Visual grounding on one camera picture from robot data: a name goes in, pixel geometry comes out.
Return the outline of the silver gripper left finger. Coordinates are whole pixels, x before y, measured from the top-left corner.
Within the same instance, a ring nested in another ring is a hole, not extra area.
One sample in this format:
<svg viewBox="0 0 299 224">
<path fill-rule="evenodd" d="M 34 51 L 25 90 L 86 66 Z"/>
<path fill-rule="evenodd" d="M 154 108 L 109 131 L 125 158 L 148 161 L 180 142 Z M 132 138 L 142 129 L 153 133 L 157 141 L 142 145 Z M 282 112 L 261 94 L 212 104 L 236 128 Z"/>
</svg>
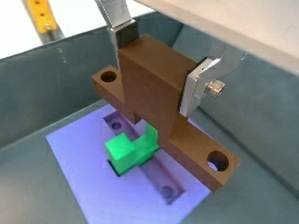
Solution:
<svg viewBox="0 0 299 224">
<path fill-rule="evenodd" d="M 130 18 L 126 0 L 94 0 L 101 16 L 106 22 L 110 43 L 117 50 L 138 38 L 137 22 Z"/>
</svg>

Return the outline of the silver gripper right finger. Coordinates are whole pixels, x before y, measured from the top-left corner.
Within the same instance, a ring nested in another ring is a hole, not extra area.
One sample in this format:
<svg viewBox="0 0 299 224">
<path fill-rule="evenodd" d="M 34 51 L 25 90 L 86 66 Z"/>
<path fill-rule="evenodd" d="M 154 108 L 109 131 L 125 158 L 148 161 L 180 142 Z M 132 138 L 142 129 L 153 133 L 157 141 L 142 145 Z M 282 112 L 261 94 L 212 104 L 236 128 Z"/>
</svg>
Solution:
<svg viewBox="0 0 299 224">
<path fill-rule="evenodd" d="M 185 77 L 178 109 L 184 117 L 198 107 L 205 95 L 220 95 L 225 87 L 220 77 L 237 68 L 245 57 L 242 51 L 218 40 L 213 41 L 209 54 L 212 58 L 205 57 Z"/>
</svg>

